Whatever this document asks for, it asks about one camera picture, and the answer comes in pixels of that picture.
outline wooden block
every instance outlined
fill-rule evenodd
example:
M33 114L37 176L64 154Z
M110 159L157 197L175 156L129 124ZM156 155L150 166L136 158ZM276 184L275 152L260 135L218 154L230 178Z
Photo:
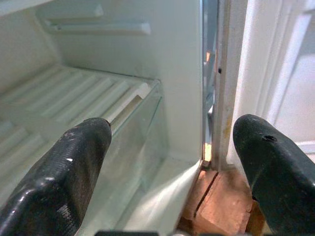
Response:
M220 172L196 216L200 225L215 225L228 235L244 233L252 209L252 194L237 171Z
M184 231L191 236L198 236L202 233L221 234L223 236L228 236L227 232L224 232L214 224L208 223L206 225L200 225L196 220L187 220L183 217L181 218L177 229Z
M265 217L261 213L258 203L254 201L251 216L246 227L246 232L251 233L253 236L263 235L264 225Z
M195 210L201 202L204 194L206 194L209 184L212 182L217 171L207 170L201 171L198 180L191 191L191 194L186 202L186 206L183 211L183 217L188 220L194 218Z

